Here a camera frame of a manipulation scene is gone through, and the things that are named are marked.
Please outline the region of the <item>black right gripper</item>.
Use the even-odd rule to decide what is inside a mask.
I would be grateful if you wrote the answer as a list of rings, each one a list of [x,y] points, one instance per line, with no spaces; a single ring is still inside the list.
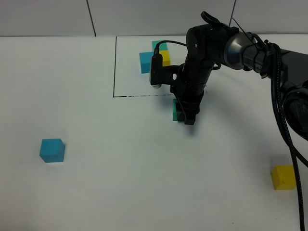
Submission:
[[[183,103],[201,103],[204,95],[204,88],[207,82],[207,64],[181,64],[163,67],[164,71],[176,74],[177,85],[170,86],[170,92],[176,92]],[[176,120],[184,120],[185,125],[193,125],[197,113],[200,112],[200,105],[196,107],[185,107],[184,113],[178,102],[175,103]]]

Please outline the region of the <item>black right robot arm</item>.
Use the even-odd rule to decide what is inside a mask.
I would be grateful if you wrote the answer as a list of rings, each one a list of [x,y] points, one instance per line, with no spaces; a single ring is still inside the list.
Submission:
[[[308,136],[308,56],[279,48],[241,27],[221,23],[206,12],[205,24],[188,30],[185,63],[176,68],[177,84],[170,86],[177,98],[173,119],[192,125],[200,111],[204,88],[213,70],[226,66],[234,70],[255,71],[275,81],[279,111],[302,138]]]

